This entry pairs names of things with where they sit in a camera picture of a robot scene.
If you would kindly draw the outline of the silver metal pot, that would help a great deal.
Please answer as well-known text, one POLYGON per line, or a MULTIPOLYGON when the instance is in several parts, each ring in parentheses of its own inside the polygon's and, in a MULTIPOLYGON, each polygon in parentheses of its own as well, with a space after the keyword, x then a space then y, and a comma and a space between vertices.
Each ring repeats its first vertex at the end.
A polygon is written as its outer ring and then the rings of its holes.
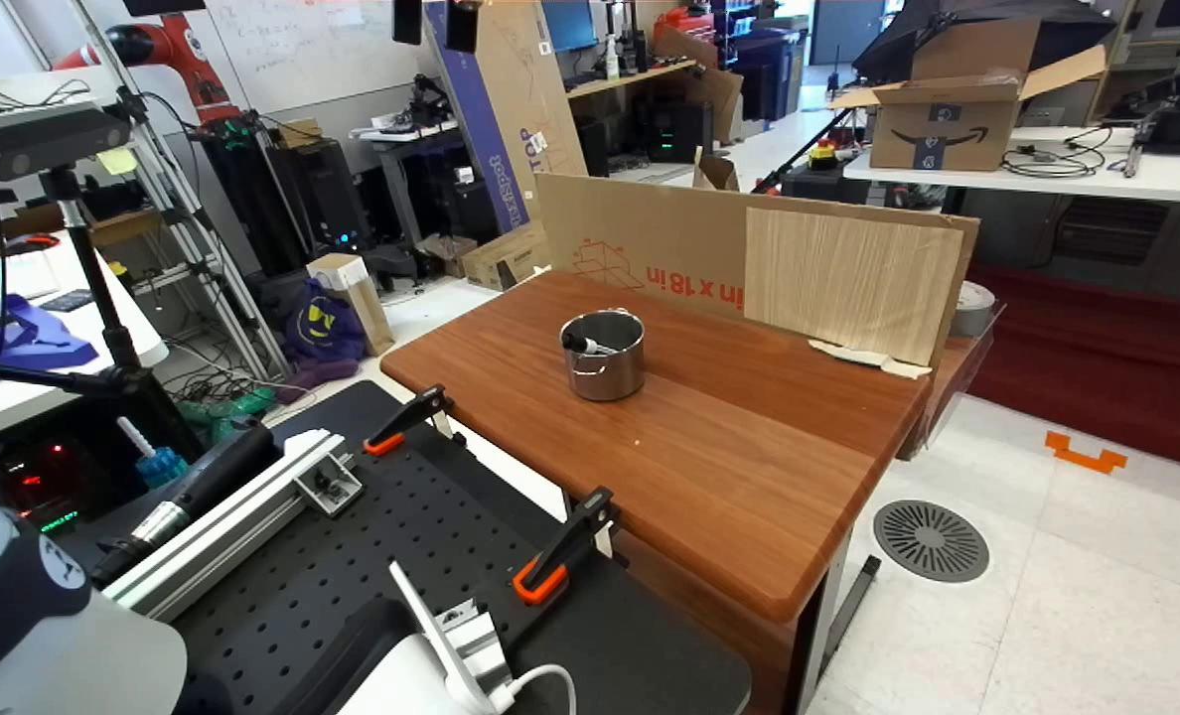
POLYGON ((567 390, 580 402, 627 402, 643 390, 643 322, 624 312, 584 312, 559 326, 567 390))

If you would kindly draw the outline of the black orange clamp near pot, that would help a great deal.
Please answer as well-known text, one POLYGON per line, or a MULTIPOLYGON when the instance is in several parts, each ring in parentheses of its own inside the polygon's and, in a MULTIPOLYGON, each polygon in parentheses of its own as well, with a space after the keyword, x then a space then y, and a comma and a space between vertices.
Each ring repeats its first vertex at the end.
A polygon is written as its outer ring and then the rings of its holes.
POLYGON ((404 444, 404 433, 412 424, 424 424, 429 416, 449 408, 449 394, 440 386, 423 390, 419 399, 411 399, 387 424, 378 424, 367 443, 361 455, 367 459, 391 459, 404 444))

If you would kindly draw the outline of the black orange clamp front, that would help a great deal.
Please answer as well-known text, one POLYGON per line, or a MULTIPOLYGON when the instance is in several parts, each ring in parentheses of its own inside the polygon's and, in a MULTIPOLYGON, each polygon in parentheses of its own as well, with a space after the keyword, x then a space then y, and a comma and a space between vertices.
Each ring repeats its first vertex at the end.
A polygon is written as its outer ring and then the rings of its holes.
POLYGON ((509 594, 523 604, 523 607, 541 607, 547 604, 572 575, 572 562, 598 543, 598 534, 614 519, 614 492, 607 488, 592 488, 572 513, 567 519, 558 529, 558 537, 531 558, 523 562, 513 575, 509 575, 509 594))

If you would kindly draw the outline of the brown cardboard divider board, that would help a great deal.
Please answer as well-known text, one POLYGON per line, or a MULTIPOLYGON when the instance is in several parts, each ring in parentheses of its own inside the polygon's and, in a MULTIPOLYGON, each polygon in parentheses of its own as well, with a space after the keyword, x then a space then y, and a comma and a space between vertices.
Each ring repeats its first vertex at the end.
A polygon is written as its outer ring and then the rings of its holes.
POLYGON ((897 378, 938 366, 976 248, 976 219, 829 200, 541 177, 538 204, 559 271, 897 378))

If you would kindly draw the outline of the round floor drain cover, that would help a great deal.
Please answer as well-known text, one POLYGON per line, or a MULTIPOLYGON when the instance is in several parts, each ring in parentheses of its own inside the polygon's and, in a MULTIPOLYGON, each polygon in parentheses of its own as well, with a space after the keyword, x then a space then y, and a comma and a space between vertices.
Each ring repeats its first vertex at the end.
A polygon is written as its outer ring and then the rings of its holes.
POLYGON ((933 586, 971 586, 988 570, 984 537, 933 500, 889 500, 876 513, 880 550, 906 574, 933 586))

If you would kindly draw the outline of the black perforated breadboard plate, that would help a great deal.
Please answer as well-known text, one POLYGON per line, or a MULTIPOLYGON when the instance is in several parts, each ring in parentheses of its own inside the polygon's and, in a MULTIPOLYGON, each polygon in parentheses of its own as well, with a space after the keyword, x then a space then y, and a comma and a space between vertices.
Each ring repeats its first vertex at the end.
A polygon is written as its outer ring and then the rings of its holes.
POLYGON ((273 428, 282 460, 109 586, 174 623, 220 715, 330 715, 412 623, 476 604, 505 669, 559 665, 517 715, 745 715, 746 665, 580 542, 567 580, 527 607, 509 575, 558 519, 429 424, 387 459, 359 443, 394 412, 350 386, 273 428))

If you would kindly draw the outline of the open amazon cardboard box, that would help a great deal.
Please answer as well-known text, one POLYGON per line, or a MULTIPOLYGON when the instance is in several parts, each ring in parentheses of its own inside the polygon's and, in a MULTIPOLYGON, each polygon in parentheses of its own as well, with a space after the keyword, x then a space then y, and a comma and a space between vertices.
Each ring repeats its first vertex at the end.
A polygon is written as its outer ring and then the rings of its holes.
POLYGON ((880 171, 999 171, 1023 109, 1109 71, 1104 27, 963 22, 906 56, 901 80, 848 88, 880 171))

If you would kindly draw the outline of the white table with box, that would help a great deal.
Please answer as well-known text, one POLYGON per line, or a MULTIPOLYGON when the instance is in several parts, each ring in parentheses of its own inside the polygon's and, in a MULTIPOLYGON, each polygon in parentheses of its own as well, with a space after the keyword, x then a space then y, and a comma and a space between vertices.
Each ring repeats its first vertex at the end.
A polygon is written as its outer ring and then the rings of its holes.
POLYGON ((848 178, 923 182, 949 192, 1007 192, 1059 200, 1180 204, 1180 157, 1134 146, 1130 129, 1023 129, 994 171, 876 169, 860 157, 848 178))

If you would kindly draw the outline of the silver aluminium extrusion rail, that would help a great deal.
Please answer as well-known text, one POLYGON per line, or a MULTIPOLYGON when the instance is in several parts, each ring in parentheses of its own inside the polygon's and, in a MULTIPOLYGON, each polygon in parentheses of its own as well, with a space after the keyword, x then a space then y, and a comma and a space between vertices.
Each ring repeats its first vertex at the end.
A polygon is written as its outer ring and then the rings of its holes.
POLYGON ((102 595, 138 615, 174 619, 292 519, 338 518, 359 492, 361 481, 338 433, 293 433, 273 465, 203 518, 186 518, 180 500, 151 508, 137 529, 143 558, 102 595))

